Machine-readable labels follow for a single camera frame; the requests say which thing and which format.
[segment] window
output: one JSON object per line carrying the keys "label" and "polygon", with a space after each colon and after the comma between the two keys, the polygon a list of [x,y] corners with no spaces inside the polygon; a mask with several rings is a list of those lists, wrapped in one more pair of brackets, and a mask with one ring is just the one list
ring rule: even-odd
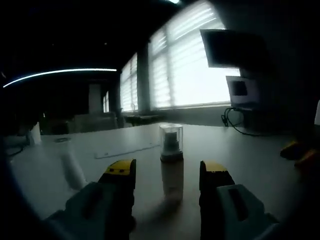
{"label": "window", "polygon": [[103,112],[109,112],[109,92],[107,91],[105,96],[103,97]]}
{"label": "window", "polygon": [[237,68],[209,68],[200,29],[225,29],[214,8],[198,1],[173,17],[149,46],[152,108],[229,103],[226,76]]}
{"label": "window", "polygon": [[120,101],[123,112],[138,110],[137,54],[124,66],[120,77]]}

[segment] room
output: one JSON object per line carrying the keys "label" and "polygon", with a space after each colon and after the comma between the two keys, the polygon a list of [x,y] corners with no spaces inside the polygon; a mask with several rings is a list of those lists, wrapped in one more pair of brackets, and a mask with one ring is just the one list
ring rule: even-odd
{"label": "room", "polygon": [[[213,161],[277,224],[286,222],[306,189],[311,195],[318,190],[309,185],[313,175],[296,166],[299,159],[280,156],[292,141],[318,156],[314,11],[307,3],[233,0],[16,10],[17,23],[3,30],[1,57],[8,172],[45,221],[81,192],[70,187],[60,157],[66,151],[85,185],[98,182],[115,161],[135,159],[130,239],[202,239],[199,170],[201,161]],[[209,67],[206,30],[259,36],[272,70]],[[29,37],[21,41],[23,35]],[[237,110],[226,76],[260,79],[269,110]],[[182,179],[183,201],[157,218],[166,196],[162,151],[169,136],[161,123],[177,124],[183,165],[174,172],[176,183]],[[248,232],[243,239],[261,234]]]}

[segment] ceiling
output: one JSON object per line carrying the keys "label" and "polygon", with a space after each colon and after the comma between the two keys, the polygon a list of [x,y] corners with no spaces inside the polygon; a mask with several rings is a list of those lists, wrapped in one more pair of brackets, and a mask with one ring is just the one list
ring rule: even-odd
{"label": "ceiling", "polygon": [[192,0],[34,4],[2,10],[3,84],[30,74],[72,68],[121,70],[150,36]]}

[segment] ceiling light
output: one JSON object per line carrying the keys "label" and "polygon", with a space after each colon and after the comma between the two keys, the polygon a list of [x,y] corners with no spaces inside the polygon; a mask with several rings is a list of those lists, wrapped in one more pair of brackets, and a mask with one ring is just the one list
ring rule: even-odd
{"label": "ceiling light", "polygon": [[11,84],[14,84],[16,82],[20,82],[25,79],[37,77],[37,76],[42,76],[42,75],[47,75],[47,74],[58,74],[58,73],[67,73],[67,72],[84,72],[84,71],[103,71],[103,72],[116,72],[117,69],[112,69],[112,68],[78,68],[78,69],[65,69],[65,70],[57,70],[57,71],[46,71],[46,72],[41,72],[29,76],[24,76],[21,78],[18,78],[17,80],[14,80],[12,82],[7,83],[6,85],[3,85],[3,87],[7,87]]}
{"label": "ceiling light", "polygon": [[172,2],[172,3],[174,3],[174,4],[177,4],[177,3],[180,2],[179,0],[168,0],[168,1],[170,1],[170,2]]}

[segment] white table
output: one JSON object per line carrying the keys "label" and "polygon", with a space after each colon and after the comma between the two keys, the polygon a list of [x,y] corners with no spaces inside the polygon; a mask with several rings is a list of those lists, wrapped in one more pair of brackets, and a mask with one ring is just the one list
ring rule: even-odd
{"label": "white table", "polygon": [[280,157],[288,136],[251,137],[232,128],[183,126],[184,195],[178,212],[166,221],[151,221],[161,204],[162,186],[160,148],[137,151],[110,158],[96,159],[103,153],[123,153],[159,142],[159,124],[130,128],[42,136],[42,144],[27,147],[11,161],[12,171],[26,199],[44,219],[74,194],[64,179],[57,138],[72,139],[76,157],[86,179],[97,181],[107,166],[119,159],[137,159],[135,204],[137,220],[131,239],[200,239],[198,204],[201,160],[215,160],[224,165],[237,184],[243,184],[279,220],[287,217],[299,200],[302,186],[292,161]]}

